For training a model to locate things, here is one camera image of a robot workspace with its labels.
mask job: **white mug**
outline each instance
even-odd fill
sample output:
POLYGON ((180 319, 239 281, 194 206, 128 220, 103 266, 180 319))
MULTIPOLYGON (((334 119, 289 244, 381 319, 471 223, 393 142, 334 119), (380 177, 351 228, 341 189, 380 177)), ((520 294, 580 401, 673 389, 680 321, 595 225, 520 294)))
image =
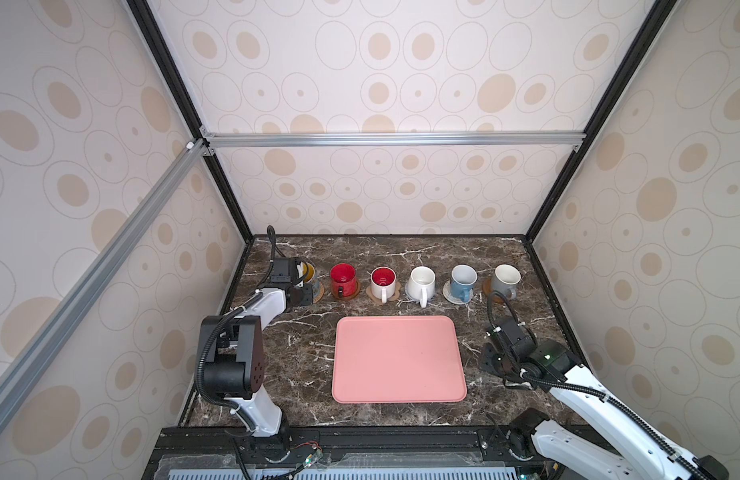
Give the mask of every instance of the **white mug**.
POLYGON ((410 273, 410 279, 404 287, 407 296, 421 302, 421 308, 425 308, 429 299, 433 297, 433 284, 437 276, 427 266, 416 266, 410 273))
POLYGON ((522 274, 511 265, 498 265, 490 278, 490 289, 503 293, 509 300, 517 298, 517 284, 522 280, 522 274))
POLYGON ((387 266, 379 266, 370 274, 370 291, 373 296, 385 303, 394 296, 397 289, 397 274, 387 266))

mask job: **marble table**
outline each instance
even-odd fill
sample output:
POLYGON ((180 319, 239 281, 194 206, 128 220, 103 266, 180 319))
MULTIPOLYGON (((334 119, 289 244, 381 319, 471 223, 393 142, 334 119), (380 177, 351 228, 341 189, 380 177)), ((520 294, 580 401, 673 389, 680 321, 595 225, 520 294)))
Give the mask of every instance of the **marble table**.
MULTIPOLYGON (((503 387, 501 381, 478 367, 479 352, 486 342, 485 297, 479 293, 465 306, 447 302, 442 287, 457 264, 471 265, 480 285, 499 264, 511 264, 522 273, 518 297, 512 302, 519 318, 535 331, 538 340, 565 343, 549 302, 518 239, 496 237, 364 237, 280 236, 279 248, 286 256, 307 258, 317 267, 321 281, 329 285, 334 264, 352 264, 362 284, 360 295, 338 301, 326 292, 317 303, 295 308, 277 317, 264 331, 266 357, 265 388, 286 414, 292 426, 479 426, 489 425, 483 414, 490 412, 508 424, 525 408, 546 412, 557 422, 583 424, 582 418, 540 390, 519 392, 503 387), (421 309, 401 292, 397 301, 379 306, 365 294, 370 272, 389 266, 405 281, 415 266, 431 267, 437 274, 437 289, 430 305, 421 309), (332 398, 332 368, 335 328, 344 316, 445 315, 452 319, 460 344, 468 393, 455 403, 340 404, 332 398)), ((267 239, 255 241, 241 277, 234 306, 244 302, 269 264, 267 239)), ((503 306, 497 305, 500 314, 503 306)), ((228 410, 194 400, 184 426, 240 426, 228 410)))

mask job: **pink tray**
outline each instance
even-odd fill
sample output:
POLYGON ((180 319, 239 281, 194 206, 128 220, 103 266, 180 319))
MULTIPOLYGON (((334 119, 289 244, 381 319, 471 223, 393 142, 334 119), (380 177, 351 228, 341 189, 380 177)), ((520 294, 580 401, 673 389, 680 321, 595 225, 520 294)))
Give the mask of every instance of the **pink tray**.
POLYGON ((342 318, 332 396, 340 403, 460 402, 466 380, 453 321, 442 315, 342 318))

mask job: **red wire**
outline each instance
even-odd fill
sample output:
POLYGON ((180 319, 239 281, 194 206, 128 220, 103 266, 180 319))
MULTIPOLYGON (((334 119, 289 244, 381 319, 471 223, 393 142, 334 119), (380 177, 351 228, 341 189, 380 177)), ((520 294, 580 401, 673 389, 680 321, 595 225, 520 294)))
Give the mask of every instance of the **red wire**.
POLYGON ((299 447, 306 446, 306 445, 310 445, 310 446, 312 446, 314 448, 318 448, 318 449, 321 450, 321 447, 319 446, 319 444, 315 440, 309 440, 308 442, 303 442, 299 446, 296 446, 295 448, 299 448, 299 447))

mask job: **patterned wallpaper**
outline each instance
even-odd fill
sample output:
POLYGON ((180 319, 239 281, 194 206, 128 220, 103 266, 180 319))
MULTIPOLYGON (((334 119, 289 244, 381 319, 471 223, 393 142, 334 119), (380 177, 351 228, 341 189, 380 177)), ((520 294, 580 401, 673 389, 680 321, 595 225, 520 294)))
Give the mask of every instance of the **patterned wallpaper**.
POLYGON ((253 233, 523 234, 569 145, 219 149, 253 233))
POLYGON ((740 0, 672 17, 536 247, 590 365, 740 478, 740 0))
POLYGON ((241 256, 222 201, 193 167, 0 436, 0 480, 141 478, 241 256))
POLYGON ((115 0, 0 2, 0 375, 187 133, 115 0))
POLYGON ((223 133, 572 130, 651 0, 152 0, 223 133))

